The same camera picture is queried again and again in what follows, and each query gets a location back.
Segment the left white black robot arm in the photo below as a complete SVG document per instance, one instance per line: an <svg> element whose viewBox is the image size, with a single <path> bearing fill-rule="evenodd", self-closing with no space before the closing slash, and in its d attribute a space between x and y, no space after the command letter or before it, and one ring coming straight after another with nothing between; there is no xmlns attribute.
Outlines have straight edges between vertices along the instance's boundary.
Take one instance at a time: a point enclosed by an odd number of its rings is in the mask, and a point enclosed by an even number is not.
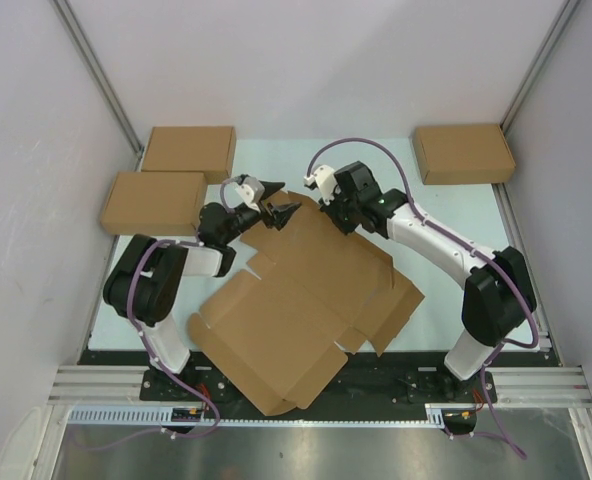
<svg viewBox="0 0 592 480"><path fill-rule="evenodd" d="M249 175L228 179L221 184L220 200L201 208L195 240L137 234L110 272L103 301L131 323L152 366L165 372L161 385L173 398L186 399L197 387L196 374L185 368L190 349L181 340L172 315L182 279L222 278L236 258L231 242L258 224L284 228L301 206L271 200L284 186Z"/></svg>

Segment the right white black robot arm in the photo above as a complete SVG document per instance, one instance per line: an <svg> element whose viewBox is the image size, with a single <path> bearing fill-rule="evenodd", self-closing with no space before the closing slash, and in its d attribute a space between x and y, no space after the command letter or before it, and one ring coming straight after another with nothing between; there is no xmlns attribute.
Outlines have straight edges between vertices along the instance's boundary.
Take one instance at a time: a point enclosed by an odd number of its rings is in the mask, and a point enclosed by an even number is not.
<svg viewBox="0 0 592 480"><path fill-rule="evenodd" d="M437 376L439 393L460 401L472 376L506 336L531 319L537 303L523 254L508 246L492 250L465 239L398 189L383 192L371 170L354 162L339 170L322 165L304 179L320 193L320 209L343 233L362 227L411 248L444 271L463 290L463 331Z"/></svg>

